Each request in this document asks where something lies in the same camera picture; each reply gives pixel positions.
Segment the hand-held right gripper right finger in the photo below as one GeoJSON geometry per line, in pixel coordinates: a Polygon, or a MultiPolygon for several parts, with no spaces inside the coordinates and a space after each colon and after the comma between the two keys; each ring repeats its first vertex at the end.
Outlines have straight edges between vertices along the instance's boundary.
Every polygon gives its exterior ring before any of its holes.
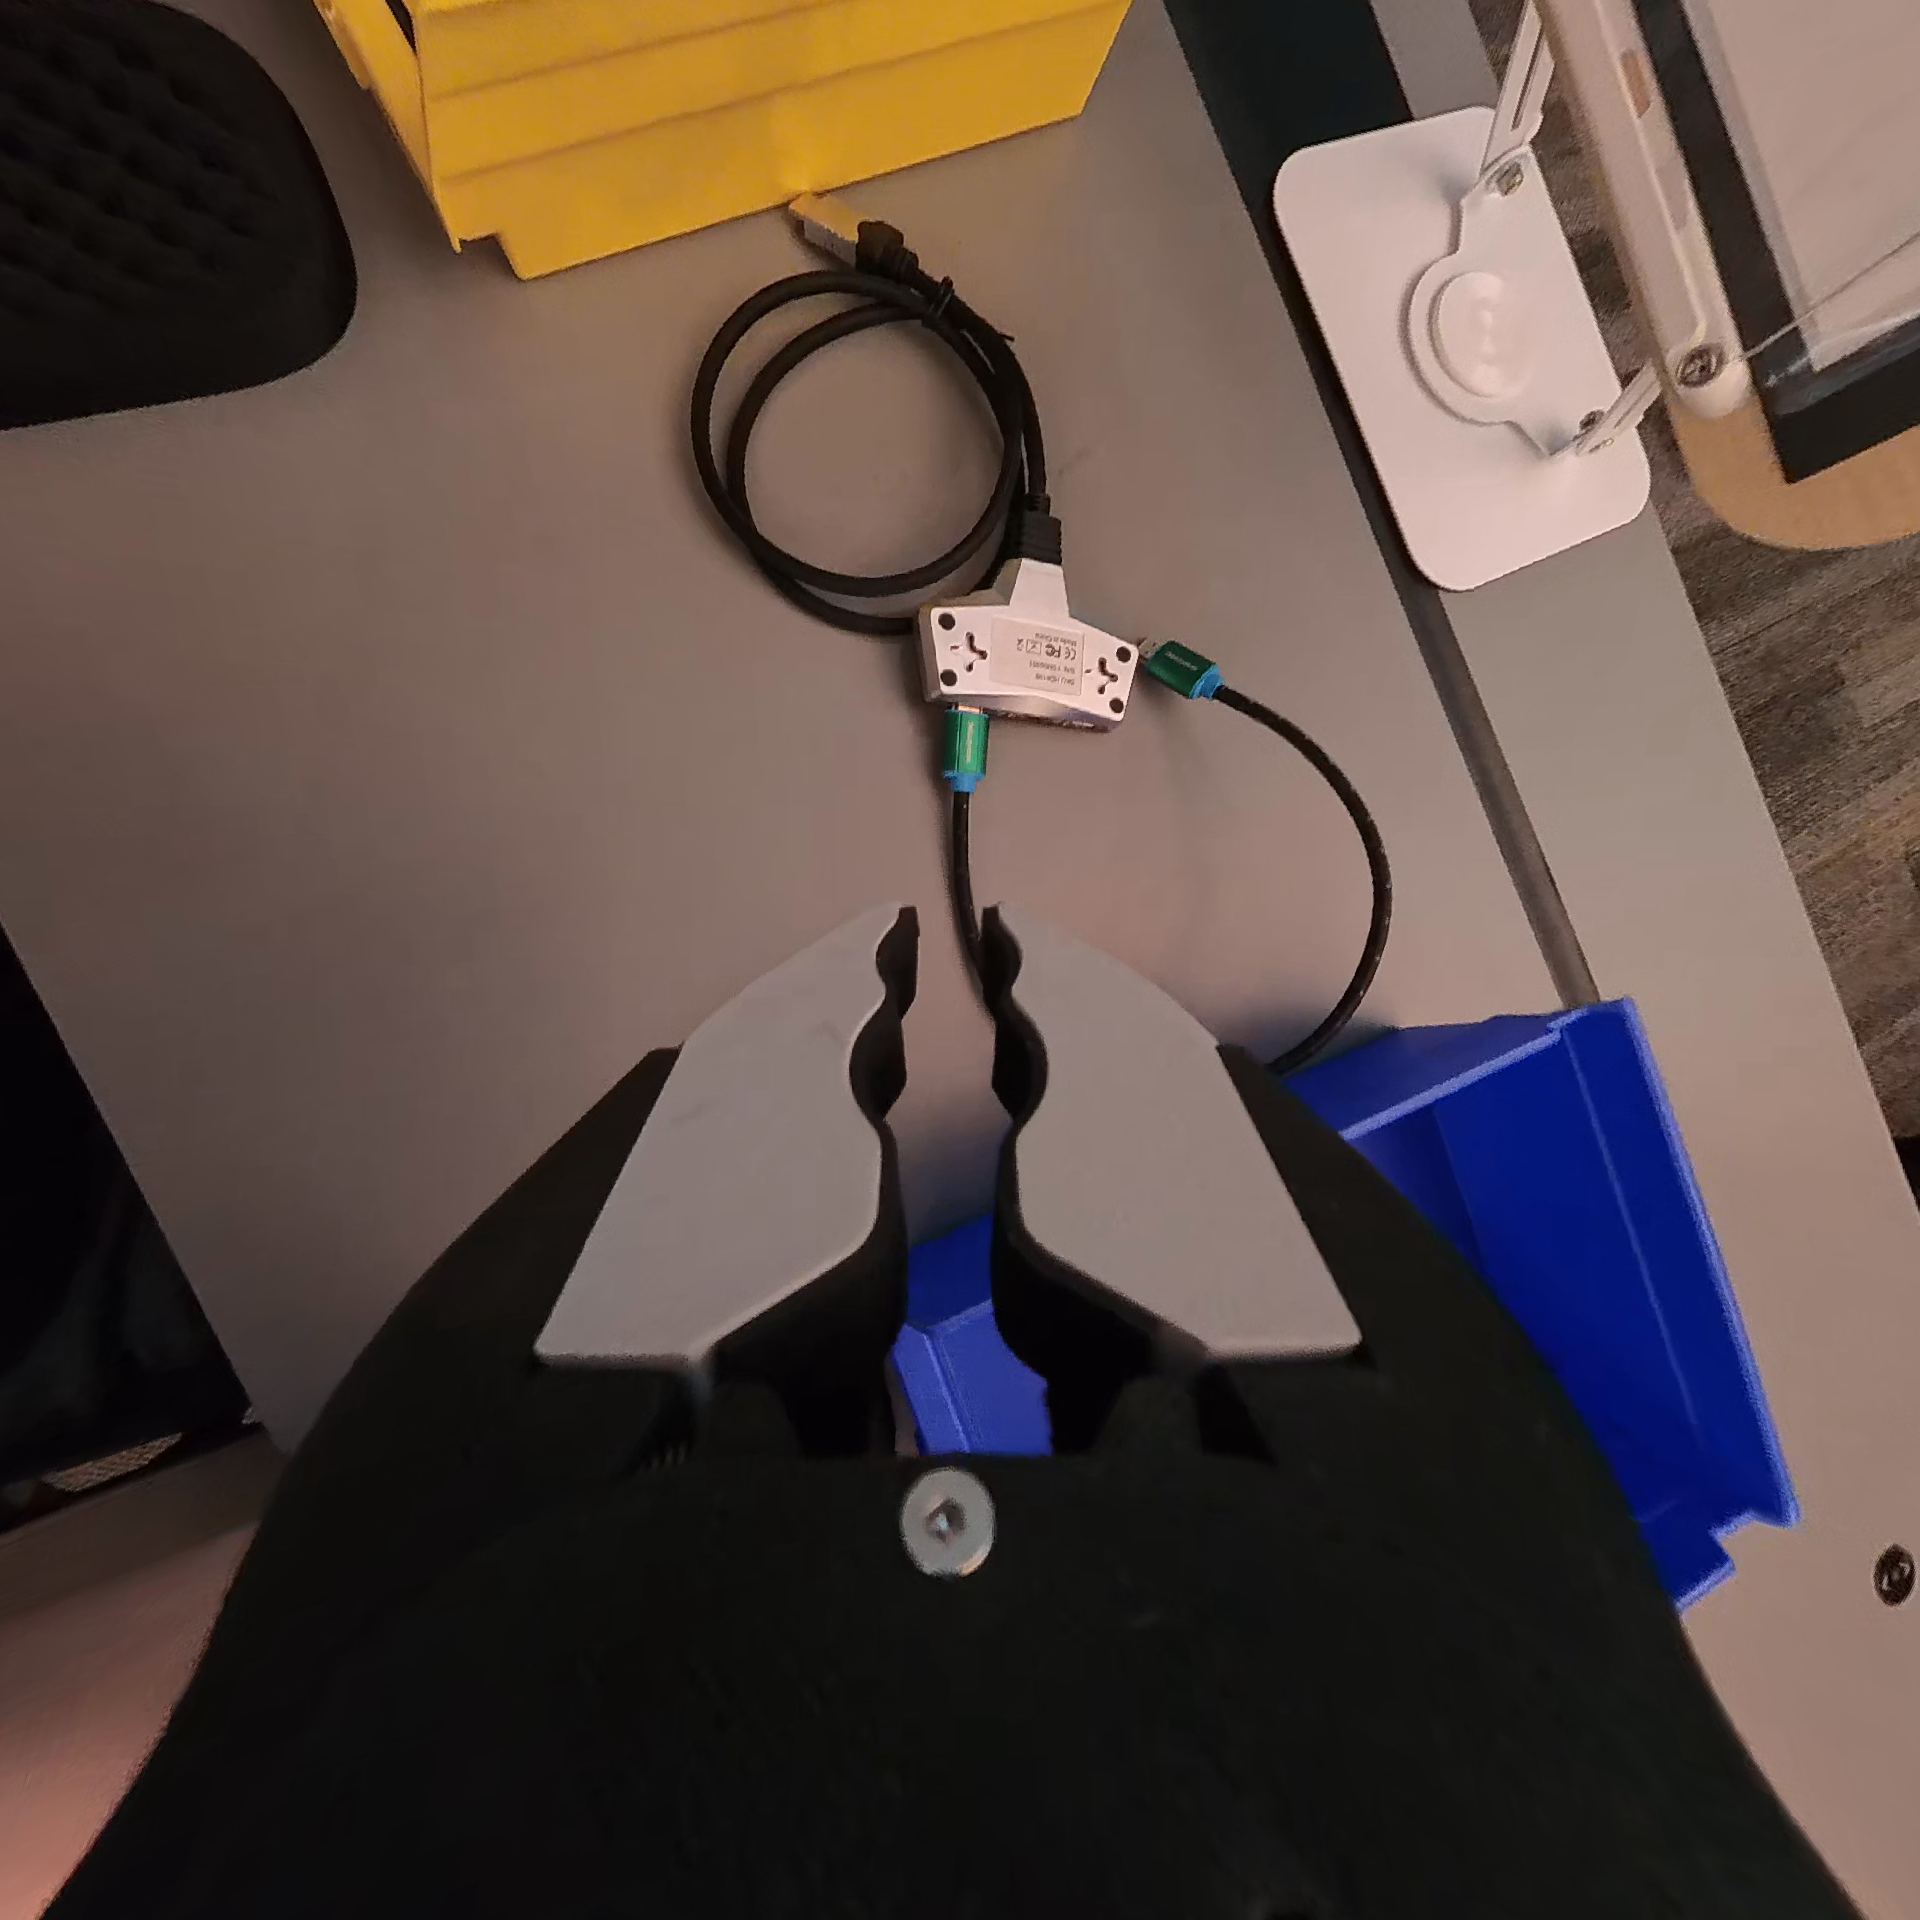
{"type": "Polygon", "coordinates": [[[1046,1446],[1093,1449],[1142,1378],[1341,1360],[1360,1327],[1224,1046],[1109,953],[995,905],[980,921],[999,1334],[1044,1384],[1046,1446]]]}

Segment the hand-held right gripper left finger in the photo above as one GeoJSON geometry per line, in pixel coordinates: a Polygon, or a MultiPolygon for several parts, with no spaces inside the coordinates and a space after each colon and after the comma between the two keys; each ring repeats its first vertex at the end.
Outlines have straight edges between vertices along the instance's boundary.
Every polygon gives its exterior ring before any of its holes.
{"type": "Polygon", "coordinates": [[[647,1367],[700,1398],[758,1388],[807,1453],[883,1446],[905,1320],[889,1116],[919,946],[913,908],[868,908],[689,1032],[543,1320],[543,1361],[647,1367]]]}

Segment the blue storage bin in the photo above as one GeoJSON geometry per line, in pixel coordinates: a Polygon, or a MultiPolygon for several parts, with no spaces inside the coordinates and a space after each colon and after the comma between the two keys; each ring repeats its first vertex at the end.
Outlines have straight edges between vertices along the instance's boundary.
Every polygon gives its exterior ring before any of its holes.
{"type": "Polygon", "coordinates": [[[1605,1453],[1673,1607],[1798,1505],[1637,1005],[1391,1028],[1283,1082],[1478,1272],[1605,1453]]]}

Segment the yellow storage bin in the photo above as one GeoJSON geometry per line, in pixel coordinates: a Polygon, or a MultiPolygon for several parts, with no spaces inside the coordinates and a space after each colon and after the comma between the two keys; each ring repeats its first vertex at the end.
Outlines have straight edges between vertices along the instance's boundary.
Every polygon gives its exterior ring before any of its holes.
{"type": "Polygon", "coordinates": [[[1125,2],[317,2],[521,279],[1075,118],[1125,2]]]}

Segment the black wrist rest pad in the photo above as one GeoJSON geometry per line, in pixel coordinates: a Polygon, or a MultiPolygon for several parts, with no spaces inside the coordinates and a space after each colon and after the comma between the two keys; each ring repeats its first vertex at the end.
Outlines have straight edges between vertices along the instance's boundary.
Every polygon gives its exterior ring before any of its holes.
{"type": "Polygon", "coordinates": [[[3,4],[5,429],[269,384],[353,304],[320,154],[237,40],[166,4],[3,4]]]}

